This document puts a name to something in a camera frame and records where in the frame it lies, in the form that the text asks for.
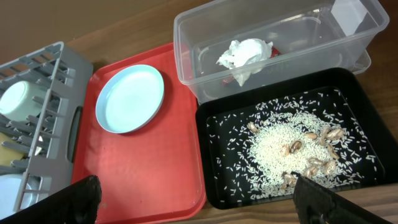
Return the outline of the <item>white napkin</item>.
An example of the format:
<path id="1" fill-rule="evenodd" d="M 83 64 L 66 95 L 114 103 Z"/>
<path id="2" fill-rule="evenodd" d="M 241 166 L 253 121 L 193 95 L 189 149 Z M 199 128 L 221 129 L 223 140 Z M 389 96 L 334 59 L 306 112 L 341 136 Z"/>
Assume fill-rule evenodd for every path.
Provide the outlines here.
<path id="1" fill-rule="evenodd" d="M 232 40 L 229 49 L 216 61 L 230 70 L 261 62 L 272 57 L 273 42 L 261 39 Z"/>

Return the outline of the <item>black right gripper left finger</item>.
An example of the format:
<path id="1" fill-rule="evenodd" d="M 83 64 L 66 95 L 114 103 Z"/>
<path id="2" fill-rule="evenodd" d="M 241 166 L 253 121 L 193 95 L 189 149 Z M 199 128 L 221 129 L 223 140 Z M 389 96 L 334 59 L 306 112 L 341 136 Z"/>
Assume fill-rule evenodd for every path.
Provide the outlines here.
<path id="1" fill-rule="evenodd" d="M 89 175 L 1 220 L 1 224 L 94 224 L 100 203 L 100 180 Z"/>

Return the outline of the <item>mint green bowl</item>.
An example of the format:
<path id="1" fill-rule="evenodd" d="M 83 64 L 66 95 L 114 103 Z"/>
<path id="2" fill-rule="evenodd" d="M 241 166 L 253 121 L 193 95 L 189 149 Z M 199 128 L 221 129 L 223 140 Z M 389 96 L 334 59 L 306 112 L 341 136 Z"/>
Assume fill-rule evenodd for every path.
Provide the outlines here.
<path id="1" fill-rule="evenodd" d="M 38 84 L 19 81 L 11 85 L 1 97 L 1 114 L 7 119 L 27 123 L 27 117 L 37 116 L 42 104 L 33 100 L 34 96 L 44 99 L 47 90 Z"/>

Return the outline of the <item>rice and food scraps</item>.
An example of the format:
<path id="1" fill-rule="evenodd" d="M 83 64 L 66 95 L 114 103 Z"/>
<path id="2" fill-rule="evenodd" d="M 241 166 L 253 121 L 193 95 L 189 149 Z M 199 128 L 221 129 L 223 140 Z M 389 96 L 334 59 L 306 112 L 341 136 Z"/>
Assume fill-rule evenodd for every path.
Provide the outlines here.
<path id="1" fill-rule="evenodd" d="M 381 166 L 347 99 L 324 87 L 207 117 L 221 203 L 291 195 L 300 176 L 332 189 L 376 183 Z"/>

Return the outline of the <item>light blue plate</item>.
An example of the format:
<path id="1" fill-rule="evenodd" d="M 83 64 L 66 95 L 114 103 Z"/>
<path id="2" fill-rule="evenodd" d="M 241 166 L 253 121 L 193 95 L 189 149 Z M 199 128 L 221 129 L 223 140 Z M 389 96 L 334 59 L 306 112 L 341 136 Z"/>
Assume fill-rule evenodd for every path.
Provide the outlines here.
<path id="1" fill-rule="evenodd" d="M 145 126 L 157 114 L 165 96 L 161 73 L 150 65 L 133 65 L 116 73 L 96 101 L 98 124 L 124 134 Z"/>

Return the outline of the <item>yellow plastic cup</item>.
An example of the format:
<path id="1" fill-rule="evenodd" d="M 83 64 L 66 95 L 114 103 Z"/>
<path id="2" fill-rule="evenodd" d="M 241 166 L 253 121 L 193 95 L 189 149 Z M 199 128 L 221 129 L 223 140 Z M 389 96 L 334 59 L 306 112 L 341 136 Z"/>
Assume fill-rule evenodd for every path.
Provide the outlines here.
<path id="1" fill-rule="evenodd" d="M 1 133 L 1 165 L 10 166 L 13 160 L 27 159 L 29 148 Z"/>

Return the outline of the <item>light blue bowl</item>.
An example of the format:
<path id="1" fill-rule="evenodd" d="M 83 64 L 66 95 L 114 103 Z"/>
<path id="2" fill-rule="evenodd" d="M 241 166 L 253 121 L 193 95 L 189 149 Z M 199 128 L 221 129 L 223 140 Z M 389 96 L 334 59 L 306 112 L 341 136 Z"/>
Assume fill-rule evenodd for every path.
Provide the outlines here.
<path id="1" fill-rule="evenodd" d="M 22 174 L 6 174 L 1 176 L 1 213 L 13 213 L 14 204 L 20 184 Z M 36 203 L 37 194 L 26 193 L 23 196 L 21 209 L 25 209 Z"/>

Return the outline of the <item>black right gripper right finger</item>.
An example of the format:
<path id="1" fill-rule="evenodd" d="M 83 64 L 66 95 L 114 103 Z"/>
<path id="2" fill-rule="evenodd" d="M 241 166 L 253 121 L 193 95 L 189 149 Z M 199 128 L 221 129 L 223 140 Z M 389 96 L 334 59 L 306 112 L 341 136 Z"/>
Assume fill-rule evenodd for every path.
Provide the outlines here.
<path id="1" fill-rule="evenodd" d="M 306 177 L 299 177 L 293 201 L 300 224 L 391 224 Z"/>

